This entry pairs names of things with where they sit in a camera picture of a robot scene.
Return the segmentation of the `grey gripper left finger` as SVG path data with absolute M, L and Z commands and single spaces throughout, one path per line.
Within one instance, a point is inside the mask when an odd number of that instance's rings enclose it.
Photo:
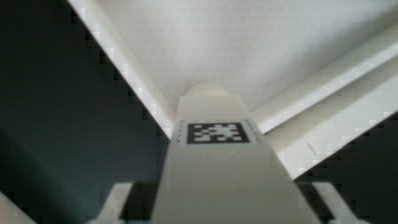
M 85 224 L 149 224 L 154 196 L 154 183 L 115 183 L 97 216 Z

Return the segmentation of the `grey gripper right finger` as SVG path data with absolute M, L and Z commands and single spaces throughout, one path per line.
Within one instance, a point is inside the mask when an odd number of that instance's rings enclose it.
M 356 218 L 328 182 L 300 182 L 298 188 L 321 224 L 371 224 Z

